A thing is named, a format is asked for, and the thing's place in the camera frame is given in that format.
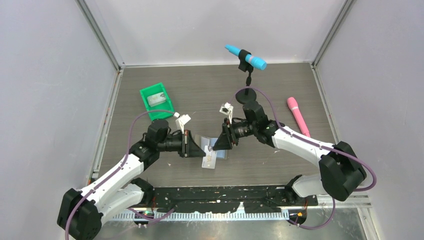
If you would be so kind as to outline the grey leather card holder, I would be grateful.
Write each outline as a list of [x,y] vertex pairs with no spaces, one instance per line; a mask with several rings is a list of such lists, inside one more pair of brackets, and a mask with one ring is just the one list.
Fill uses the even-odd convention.
[[[211,146],[213,147],[218,140],[217,137],[206,137],[202,135],[196,135],[194,137],[195,143],[201,147],[202,149],[205,148],[205,146]],[[216,158],[226,160],[228,158],[228,151],[227,150],[217,150],[216,151]]]

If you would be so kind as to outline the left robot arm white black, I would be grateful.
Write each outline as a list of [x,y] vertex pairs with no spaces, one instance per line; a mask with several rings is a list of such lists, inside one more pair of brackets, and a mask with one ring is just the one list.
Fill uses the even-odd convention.
[[130,146],[107,173],[81,188],[70,188],[62,197],[57,225],[65,239],[92,240],[104,223],[124,209],[153,202],[153,187],[138,178],[156,162],[161,152],[176,152],[181,158],[202,158],[206,153],[188,129],[171,131],[165,119],[156,119],[142,139]]

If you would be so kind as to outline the silver VIP credit card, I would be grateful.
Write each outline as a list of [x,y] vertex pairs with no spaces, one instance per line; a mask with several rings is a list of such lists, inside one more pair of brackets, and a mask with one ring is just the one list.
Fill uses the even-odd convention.
[[201,167],[204,169],[215,169],[217,152],[213,150],[212,146],[206,145],[204,147],[205,156],[202,158]]

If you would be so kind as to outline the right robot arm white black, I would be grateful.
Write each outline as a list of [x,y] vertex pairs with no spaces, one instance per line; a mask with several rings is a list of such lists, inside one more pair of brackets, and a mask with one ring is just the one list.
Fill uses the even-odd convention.
[[314,175],[298,175],[287,185],[285,198],[299,205],[306,197],[328,194],[344,202],[366,179],[364,167],[354,161],[355,153],[343,141],[322,142],[302,135],[283,123],[271,120],[256,101],[243,105],[244,118],[233,117],[233,106],[226,102],[219,111],[226,115],[222,132],[213,150],[231,150],[244,137],[254,136],[260,143],[295,154],[318,168]]

